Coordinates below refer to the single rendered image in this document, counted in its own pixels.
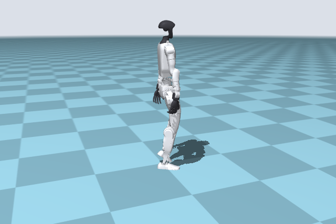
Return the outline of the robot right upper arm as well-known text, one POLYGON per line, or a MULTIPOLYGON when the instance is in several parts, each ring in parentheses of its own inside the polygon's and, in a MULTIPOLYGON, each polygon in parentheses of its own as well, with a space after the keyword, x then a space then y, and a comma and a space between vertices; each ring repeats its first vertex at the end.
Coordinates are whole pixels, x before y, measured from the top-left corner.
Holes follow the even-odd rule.
POLYGON ((170 72, 170 75, 172 76, 173 74, 173 70, 175 70, 175 64, 176 64, 176 61, 175 61, 175 49, 173 46, 171 45, 166 45, 164 46, 164 52, 165 52, 165 55, 167 57, 167 62, 168 62, 168 66, 169 66, 169 72, 170 72))

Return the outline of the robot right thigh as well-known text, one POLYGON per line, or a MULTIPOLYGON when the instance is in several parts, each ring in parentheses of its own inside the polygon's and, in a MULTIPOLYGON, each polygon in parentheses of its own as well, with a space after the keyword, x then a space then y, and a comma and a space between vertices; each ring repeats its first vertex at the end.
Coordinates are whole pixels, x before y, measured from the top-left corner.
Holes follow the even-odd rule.
MULTIPOLYGON (((166 92, 165 94, 165 103, 166 105, 171 105, 173 99, 172 99, 172 92, 171 91, 168 91, 166 92)), ((180 105, 180 101, 178 100, 179 102, 179 105, 180 105)), ((170 106, 171 107, 171 106, 170 106)), ((170 110, 170 107, 169 107, 169 110, 170 110)), ((165 130, 172 130, 173 132, 173 136, 175 135, 177 129, 178 129, 178 126, 179 126, 179 123, 180 123, 180 118, 181 118, 181 106, 180 108, 177 110, 177 112, 175 114, 169 114, 169 119, 170 119, 170 124, 171 126, 169 127, 166 127, 164 129, 164 132, 165 130)), ((164 134, 163 132, 163 134, 164 134)))

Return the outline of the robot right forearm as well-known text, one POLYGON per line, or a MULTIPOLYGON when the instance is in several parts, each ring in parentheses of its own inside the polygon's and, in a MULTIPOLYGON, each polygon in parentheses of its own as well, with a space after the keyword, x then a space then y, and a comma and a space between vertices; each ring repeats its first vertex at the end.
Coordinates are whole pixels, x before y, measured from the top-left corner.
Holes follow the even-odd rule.
MULTIPOLYGON (((179 85, 179 76, 180 76, 180 71, 178 69, 173 70, 172 74, 172 87, 173 87, 173 93, 175 93, 175 98, 180 97, 180 85, 179 85)), ((173 94, 172 94, 173 95, 173 94)))

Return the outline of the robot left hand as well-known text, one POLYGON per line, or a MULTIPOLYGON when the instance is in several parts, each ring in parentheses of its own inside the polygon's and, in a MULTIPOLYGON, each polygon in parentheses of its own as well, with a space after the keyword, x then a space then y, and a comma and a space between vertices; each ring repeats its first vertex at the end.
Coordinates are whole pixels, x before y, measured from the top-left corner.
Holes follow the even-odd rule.
MULTIPOLYGON (((159 93, 158 93, 158 91, 159 91, 158 86, 159 86, 159 84, 157 84, 157 86, 156 86, 156 89, 157 89, 157 90, 156 90, 155 93, 154 93, 153 102, 159 104, 159 102, 161 103, 161 96, 160 96, 159 93), (155 101, 154 101, 154 99, 155 99, 155 101), (157 99, 157 102, 156 102, 156 99, 157 99)), ((164 100, 164 99, 163 99, 163 100, 164 100)))

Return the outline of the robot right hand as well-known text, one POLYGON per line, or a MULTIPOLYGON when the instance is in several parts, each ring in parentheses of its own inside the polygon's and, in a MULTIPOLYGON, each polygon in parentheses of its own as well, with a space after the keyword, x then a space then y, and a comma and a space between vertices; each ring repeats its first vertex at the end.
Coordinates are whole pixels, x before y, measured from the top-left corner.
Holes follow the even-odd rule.
POLYGON ((179 98, 175 98, 175 93, 173 93, 173 95, 172 95, 173 101, 171 103, 170 110, 167 111, 167 113, 175 114, 177 112, 177 110, 180 108, 180 105, 179 105, 179 102, 178 102, 179 98))

